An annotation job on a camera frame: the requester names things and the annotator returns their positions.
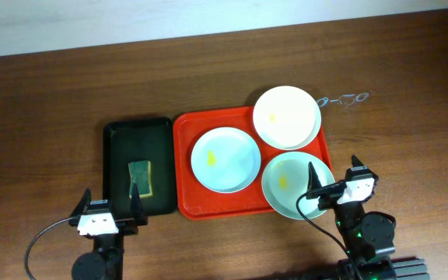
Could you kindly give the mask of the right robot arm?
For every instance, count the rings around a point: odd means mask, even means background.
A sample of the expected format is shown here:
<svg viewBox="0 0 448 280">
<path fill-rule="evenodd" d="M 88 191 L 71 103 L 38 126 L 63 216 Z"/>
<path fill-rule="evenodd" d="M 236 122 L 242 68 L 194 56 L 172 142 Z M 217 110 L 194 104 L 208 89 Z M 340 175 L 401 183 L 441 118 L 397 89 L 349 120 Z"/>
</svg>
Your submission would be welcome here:
<svg viewBox="0 0 448 280">
<path fill-rule="evenodd" d="M 374 195 L 379 177 L 356 156 L 345 178 L 323 186 L 312 163 L 308 164 L 306 193 L 299 200 L 318 200 L 320 210 L 333 210 L 335 224 L 342 239 L 307 222 L 329 236 L 345 252 L 347 258 L 338 264 L 341 279 L 395 279 L 390 255 L 395 252 L 396 219 L 382 212 L 366 212 L 363 204 Z"/>
</svg>

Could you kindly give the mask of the green and yellow sponge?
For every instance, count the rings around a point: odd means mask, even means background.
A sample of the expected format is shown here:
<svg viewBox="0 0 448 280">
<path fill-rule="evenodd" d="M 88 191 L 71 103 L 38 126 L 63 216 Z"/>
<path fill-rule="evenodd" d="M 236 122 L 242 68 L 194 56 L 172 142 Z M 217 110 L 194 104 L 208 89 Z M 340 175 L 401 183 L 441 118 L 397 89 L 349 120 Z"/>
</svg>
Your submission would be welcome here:
<svg viewBox="0 0 448 280">
<path fill-rule="evenodd" d="M 140 198 L 152 197 L 152 165 L 149 160 L 131 162 L 128 164 L 130 175 L 129 197 L 133 190 L 138 189 Z"/>
</svg>

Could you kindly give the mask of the light green plate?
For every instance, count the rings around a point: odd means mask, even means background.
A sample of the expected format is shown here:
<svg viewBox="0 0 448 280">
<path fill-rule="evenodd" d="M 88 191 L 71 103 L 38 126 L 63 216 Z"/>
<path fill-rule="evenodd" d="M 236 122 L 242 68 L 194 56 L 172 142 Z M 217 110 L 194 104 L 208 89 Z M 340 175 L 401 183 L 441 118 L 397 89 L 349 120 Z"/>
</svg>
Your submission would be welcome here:
<svg viewBox="0 0 448 280">
<path fill-rule="evenodd" d="M 305 152 L 285 152 L 273 158 L 264 168 L 261 178 L 263 194 L 268 204 L 279 214 L 303 220 L 296 208 L 296 201 L 306 193 L 309 179 L 309 162 L 312 162 L 322 186 L 335 182 L 331 169 L 316 156 Z M 282 190 L 278 179 L 288 176 L 288 188 Z"/>
</svg>

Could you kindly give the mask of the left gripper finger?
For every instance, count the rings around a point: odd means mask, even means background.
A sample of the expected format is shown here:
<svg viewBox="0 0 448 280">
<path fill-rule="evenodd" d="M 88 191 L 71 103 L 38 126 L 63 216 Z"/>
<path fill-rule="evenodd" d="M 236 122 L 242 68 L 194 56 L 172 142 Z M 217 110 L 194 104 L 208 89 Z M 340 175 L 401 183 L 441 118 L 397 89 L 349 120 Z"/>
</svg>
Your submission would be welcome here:
<svg viewBox="0 0 448 280">
<path fill-rule="evenodd" d="M 131 215 L 134 220 L 146 220 L 147 215 L 142 206 L 141 198 L 138 192 L 138 185 L 133 184 L 133 188 L 131 190 Z"/>
<path fill-rule="evenodd" d="M 79 200 L 79 203 L 76 205 L 70 216 L 79 217 L 80 215 L 82 215 L 84 212 L 87 211 L 90 202 L 91 202 L 91 190 L 89 188 L 86 188 L 81 199 Z"/>
</svg>

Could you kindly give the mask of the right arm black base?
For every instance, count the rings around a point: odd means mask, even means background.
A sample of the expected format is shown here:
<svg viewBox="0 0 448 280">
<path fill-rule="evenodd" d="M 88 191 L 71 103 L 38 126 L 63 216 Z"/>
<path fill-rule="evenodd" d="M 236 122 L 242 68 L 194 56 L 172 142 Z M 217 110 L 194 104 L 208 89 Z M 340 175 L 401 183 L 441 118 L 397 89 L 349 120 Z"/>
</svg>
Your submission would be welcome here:
<svg viewBox="0 0 448 280">
<path fill-rule="evenodd" d="M 336 268 L 338 280 L 431 280 L 424 259 L 392 261 L 383 259 L 358 266 L 358 272 L 348 261 L 339 261 Z"/>
</svg>

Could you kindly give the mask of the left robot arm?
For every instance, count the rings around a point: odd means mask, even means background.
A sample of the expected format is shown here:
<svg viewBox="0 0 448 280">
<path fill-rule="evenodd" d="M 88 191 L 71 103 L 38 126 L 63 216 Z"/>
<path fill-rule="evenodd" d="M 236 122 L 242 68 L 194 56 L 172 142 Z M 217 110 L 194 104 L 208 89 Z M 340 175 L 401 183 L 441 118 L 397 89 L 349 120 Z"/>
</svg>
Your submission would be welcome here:
<svg viewBox="0 0 448 280">
<path fill-rule="evenodd" d="M 116 219 L 111 201 L 91 199 L 86 189 L 72 211 L 69 225 L 79 235 L 93 241 L 93 250 L 81 255 L 72 265 L 76 280 L 121 279 L 123 275 L 124 238 L 138 234 L 138 228 L 148 224 L 138 188 L 130 192 L 130 216 Z"/>
</svg>

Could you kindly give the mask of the light blue plate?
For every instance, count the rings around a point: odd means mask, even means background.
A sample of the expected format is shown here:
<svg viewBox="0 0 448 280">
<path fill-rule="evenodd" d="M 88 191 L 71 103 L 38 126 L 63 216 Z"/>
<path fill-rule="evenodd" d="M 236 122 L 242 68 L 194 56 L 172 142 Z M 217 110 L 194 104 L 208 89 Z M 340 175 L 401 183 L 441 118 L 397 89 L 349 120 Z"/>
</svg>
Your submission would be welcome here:
<svg viewBox="0 0 448 280">
<path fill-rule="evenodd" d="M 207 165 L 208 150 L 217 159 L 214 166 Z M 191 169 L 198 182 L 217 193 L 243 190 L 256 179 L 260 168 L 257 143 L 238 128 L 220 127 L 205 132 L 191 152 Z"/>
</svg>

